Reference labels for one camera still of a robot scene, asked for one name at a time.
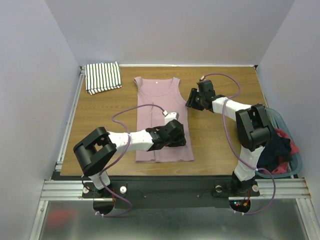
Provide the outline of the pink tank top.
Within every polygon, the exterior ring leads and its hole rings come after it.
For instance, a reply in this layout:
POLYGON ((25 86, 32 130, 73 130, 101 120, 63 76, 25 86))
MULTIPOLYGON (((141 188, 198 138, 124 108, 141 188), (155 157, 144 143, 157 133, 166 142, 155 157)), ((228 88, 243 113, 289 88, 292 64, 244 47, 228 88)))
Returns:
POLYGON ((192 150, 188 110, 186 101, 181 96, 180 80, 171 79, 144 79, 140 76, 134 78, 137 86, 137 104, 145 105, 137 109, 136 130, 164 126, 165 120, 161 110, 152 105, 158 105, 167 112, 177 112, 178 121, 183 124, 186 145, 177 147, 164 147, 155 151, 137 151, 135 161, 137 163, 170 163, 194 161, 192 150))

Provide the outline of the black white striped tank top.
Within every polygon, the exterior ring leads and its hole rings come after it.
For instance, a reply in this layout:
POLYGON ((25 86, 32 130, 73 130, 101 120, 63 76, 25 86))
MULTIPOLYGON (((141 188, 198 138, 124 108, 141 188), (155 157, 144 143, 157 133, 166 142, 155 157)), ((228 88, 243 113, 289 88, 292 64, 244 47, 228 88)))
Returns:
POLYGON ((116 61, 85 66, 85 90, 91 96, 121 87, 121 71, 116 61))

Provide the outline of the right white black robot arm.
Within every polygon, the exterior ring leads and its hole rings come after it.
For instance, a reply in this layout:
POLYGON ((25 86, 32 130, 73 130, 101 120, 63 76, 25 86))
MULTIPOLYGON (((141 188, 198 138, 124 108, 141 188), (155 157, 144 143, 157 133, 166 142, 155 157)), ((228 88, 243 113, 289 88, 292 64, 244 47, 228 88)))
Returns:
POLYGON ((191 89, 186 107, 222 114, 224 127, 226 117, 235 121, 241 149, 240 154, 235 155, 238 164, 231 175, 230 189, 233 194, 242 195, 254 185, 260 155, 274 136, 266 108, 262 104, 248 105, 217 95, 211 80, 201 80, 197 86, 191 89))

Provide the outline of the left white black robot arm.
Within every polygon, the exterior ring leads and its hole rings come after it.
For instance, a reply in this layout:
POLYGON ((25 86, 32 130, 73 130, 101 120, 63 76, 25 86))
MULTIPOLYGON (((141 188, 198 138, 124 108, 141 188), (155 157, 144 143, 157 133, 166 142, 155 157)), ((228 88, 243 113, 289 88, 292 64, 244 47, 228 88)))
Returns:
POLYGON ((127 151, 157 151, 164 147, 186 145, 184 126, 173 119, 166 125, 137 132, 110 132, 98 127, 73 147, 73 152, 85 177, 91 179, 100 197, 111 193, 111 181, 105 166, 116 153, 127 151))

